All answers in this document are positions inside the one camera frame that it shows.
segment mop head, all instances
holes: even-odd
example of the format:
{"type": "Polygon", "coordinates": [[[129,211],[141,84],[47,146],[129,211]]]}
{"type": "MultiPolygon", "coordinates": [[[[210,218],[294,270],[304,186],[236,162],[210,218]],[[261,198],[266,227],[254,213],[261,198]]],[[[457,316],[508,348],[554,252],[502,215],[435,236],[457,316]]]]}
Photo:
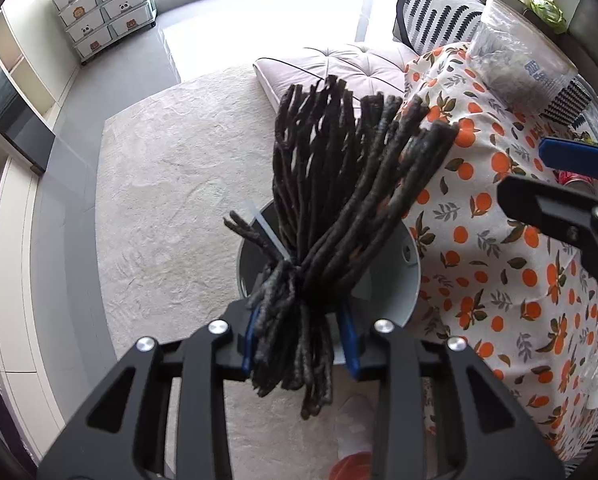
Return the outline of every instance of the mop head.
{"type": "Polygon", "coordinates": [[[458,133],[435,121],[416,96],[361,99],[353,115],[346,82],[328,76],[323,89],[291,85],[275,120],[272,193],[285,259],[236,212],[223,219],[268,258],[253,308],[252,384],[263,397],[279,383],[305,387],[301,417],[332,403],[333,347],[326,313],[346,298],[380,252],[458,133]]]}

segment carpet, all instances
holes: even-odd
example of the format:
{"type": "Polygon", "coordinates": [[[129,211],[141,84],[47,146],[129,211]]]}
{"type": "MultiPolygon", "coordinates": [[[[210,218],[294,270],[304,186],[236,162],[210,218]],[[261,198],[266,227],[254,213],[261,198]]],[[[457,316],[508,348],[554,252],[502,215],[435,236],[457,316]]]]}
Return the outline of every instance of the carpet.
{"type": "MultiPolygon", "coordinates": [[[[116,353],[143,335],[187,337],[238,297],[240,238],[221,217],[246,200],[271,199],[274,111],[250,65],[200,76],[106,121],[96,195],[103,304],[116,353]]],[[[325,479],[337,460],[337,407],[356,392],[376,397],[335,367],[334,405],[300,420],[301,392],[260,399],[226,383],[234,477],[325,479]]],[[[171,406],[176,406],[173,391],[171,406]]],[[[173,466],[174,409],[167,461],[173,466]]]]}

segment orange print fabric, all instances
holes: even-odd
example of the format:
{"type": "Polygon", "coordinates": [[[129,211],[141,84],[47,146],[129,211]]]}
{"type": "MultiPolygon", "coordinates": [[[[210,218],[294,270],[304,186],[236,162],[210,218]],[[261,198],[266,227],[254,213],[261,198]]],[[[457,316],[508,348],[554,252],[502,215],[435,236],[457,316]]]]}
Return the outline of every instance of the orange print fabric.
{"type": "Polygon", "coordinates": [[[469,66],[466,44],[439,50],[405,73],[404,106],[417,94],[428,121],[460,128],[403,219],[423,275],[417,308],[425,314],[412,330],[434,342],[466,338],[568,460],[598,425],[583,380],[598,349],[598,287],[575,248],[506,218],[496,204],[496,186],[509,174],[556,181],[538,153],[541,137],[555,132],[500,102],[469,66]]]}

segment floor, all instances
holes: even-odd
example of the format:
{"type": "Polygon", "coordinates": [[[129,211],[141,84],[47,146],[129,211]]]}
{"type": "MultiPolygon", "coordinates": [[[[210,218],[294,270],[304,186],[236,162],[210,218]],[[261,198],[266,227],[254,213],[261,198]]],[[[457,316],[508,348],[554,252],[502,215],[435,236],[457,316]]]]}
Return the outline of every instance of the floor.
{"type": "Polygon", "coordinates": [[[36,329],[64,418],[116,362],[94,225],[105,120],[182,81],[260,56],[297,46],[391,41],[396,1],[202,0],[160,15],[156,27],[129,36],[80,71],[55,125],[32,227],[36,329]]]}

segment striped pillow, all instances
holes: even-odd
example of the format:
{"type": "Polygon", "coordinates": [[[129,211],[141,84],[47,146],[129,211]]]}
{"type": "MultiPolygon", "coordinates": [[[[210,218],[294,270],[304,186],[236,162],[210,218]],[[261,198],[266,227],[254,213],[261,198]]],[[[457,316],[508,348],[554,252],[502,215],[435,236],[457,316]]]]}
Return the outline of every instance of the striped pillow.
{"type": "Polygon", "coordinates": [[[398,0],[401,41],[417,54],[470,41],[484,7],[479,0],[398,0]]]}

